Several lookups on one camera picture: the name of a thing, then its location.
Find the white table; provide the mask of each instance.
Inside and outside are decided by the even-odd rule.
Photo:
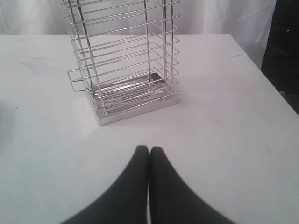
[[[162,146],[186,183],[238,223],[299,223],[299,117],[231,36],[179,38],[181,103],[100,127],[86,95],[71,91],[68,36],[0,36],[1,224],[69,218],[138,144]]]

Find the wire basket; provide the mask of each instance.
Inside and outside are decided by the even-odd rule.
[[[173,11],[179,0],[63,0],[78,68],[100,125],[177,104]]]

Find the stainless steel utensil holder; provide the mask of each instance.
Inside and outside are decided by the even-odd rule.
[[[179,0],[62,0],[78,68],[100,125],[177,104],[173,11]]]

